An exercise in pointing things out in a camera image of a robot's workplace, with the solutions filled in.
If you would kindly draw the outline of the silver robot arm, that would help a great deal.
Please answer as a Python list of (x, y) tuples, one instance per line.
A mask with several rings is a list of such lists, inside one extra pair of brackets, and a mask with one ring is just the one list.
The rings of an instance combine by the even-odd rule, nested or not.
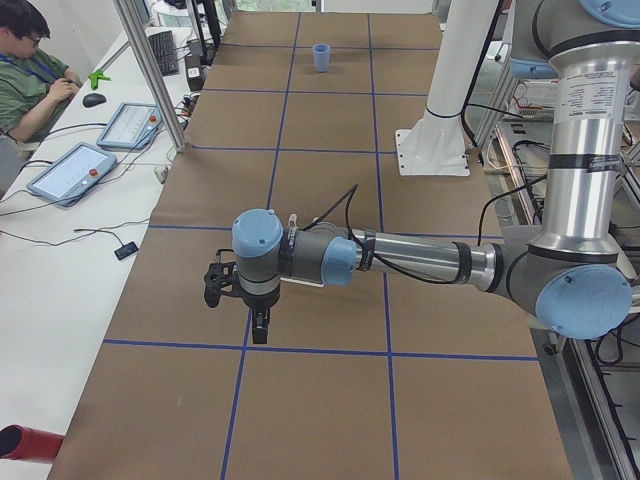
[(283, 225), (264, 209), (232, 228), (231, 294), (249, 307), (253, 340), (267, 340), (282, 278), (345, 285), (356, 271), (394, 271), (436, 285), (472, 284), (507, 298), (544, 328), (592, 339), (619, 326), (632, 304), (609, 219), (625, 94), (639, 58), (635, 1), (519, 1), (511, 69), (556, 78), (541, 230), (529, 242), (472, 247), (337, 227)]

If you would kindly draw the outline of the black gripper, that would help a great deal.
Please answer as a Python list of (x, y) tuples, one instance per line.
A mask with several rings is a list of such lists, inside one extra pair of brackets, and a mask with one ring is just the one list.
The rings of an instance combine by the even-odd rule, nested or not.
[(249, 308), (252, 320), (252, 342), (254, 345), (268, 343), (270, 310), (279, 300), (279, 288), (265, 294), (246, 293), (243, 301)]

